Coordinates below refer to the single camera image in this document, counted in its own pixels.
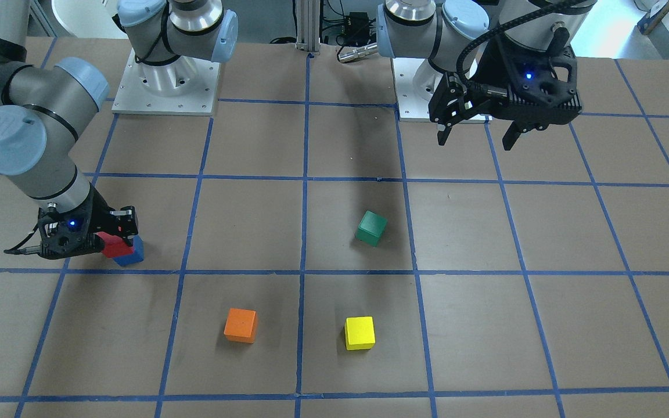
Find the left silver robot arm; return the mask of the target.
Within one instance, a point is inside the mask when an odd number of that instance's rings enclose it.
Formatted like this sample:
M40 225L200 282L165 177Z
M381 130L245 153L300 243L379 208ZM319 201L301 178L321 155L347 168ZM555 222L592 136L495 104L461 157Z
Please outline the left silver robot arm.
M478 114L509 121L511 150L531 130L576 119L584 108L571 40L594 1L385 1L375 21L389 58L425 59L440 79L428 103L444 145Z

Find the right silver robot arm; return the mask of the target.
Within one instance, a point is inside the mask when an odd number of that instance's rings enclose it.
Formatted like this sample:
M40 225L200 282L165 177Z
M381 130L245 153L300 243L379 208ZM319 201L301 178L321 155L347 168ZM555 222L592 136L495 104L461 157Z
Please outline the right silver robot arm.
M74 56L52 69L28 64L29 11L29 1L0 1L0 174L39 207L41 241L9 253L98 253L106 236L133 248L135 209L110 207L70 156L108 98L108 80ZM177 71L186 58L225 63L238 39L238 16L220 1L119 1L112 19L147 70Z

